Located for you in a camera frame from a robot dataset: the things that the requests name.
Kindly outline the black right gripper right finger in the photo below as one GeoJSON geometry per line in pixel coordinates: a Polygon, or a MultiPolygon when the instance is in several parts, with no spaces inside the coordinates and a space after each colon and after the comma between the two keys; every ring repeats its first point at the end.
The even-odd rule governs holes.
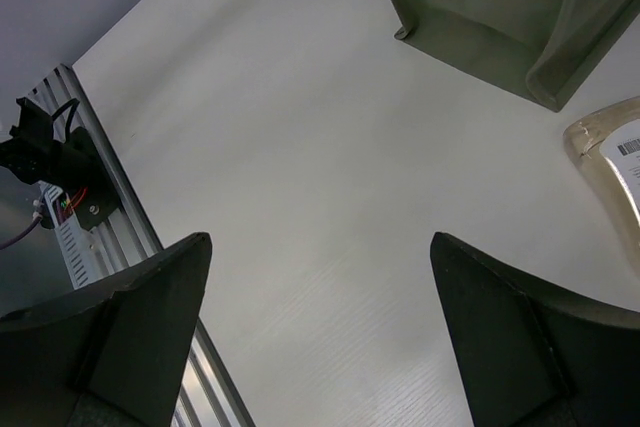
{"type": "Polygon", "coordinates": [[[443,232],[430,260],[476,426],[636,426],[639,315],[443,232]]]}

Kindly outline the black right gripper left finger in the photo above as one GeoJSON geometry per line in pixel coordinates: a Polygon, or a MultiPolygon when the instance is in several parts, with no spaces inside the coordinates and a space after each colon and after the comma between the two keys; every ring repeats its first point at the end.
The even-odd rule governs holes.
{"type": "Polygon", "coordinates": [[[2,316],[2,425],[170,425],[211,258],[210,236],[194,233],[2,316]]]}

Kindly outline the amber refill pouch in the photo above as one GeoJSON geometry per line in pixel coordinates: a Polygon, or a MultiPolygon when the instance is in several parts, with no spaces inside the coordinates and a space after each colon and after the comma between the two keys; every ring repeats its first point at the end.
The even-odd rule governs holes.
{"type": "Polygon", "coordinates": [[[592,188],[639,270],[639,98],[597,110],[563,133],[566,154],[592,188]]]}

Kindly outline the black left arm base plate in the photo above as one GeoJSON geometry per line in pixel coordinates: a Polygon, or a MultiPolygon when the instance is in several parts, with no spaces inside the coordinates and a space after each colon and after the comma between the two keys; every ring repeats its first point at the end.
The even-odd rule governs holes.
{"type": "Polygon", "coordinates": [[[99,226],[121,206],[120,197],[89,132],[71,131],[63,143],[63,189],[71,196],[71,210],[86,230],[99,226]]]}

